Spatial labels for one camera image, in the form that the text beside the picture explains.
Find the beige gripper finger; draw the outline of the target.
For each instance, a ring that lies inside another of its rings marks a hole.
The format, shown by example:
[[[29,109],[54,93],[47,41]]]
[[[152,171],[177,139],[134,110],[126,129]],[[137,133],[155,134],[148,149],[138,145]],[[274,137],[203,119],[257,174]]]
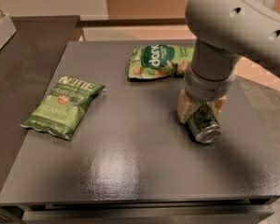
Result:
[[[181,90],[178,97],[177,115],[182,124],[185,124],[189,117],[197,111],[200,103],[190,97],[184,90]]]
[[[213,114],[217,117],[221,113],[226,103],[227,103],[227,97],[224,96],[216,101],[209,102],[208,105],[211,108]]]

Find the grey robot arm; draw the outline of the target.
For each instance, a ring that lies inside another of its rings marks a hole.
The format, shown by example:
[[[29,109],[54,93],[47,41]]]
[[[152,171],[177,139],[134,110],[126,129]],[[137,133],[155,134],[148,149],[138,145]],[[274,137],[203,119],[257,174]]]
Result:
[[[177,114],[189,120],[200,103],[221,107],[246,57],[280,78],[280,14],[274,0],[188,0],[186,23],[197,37]]]

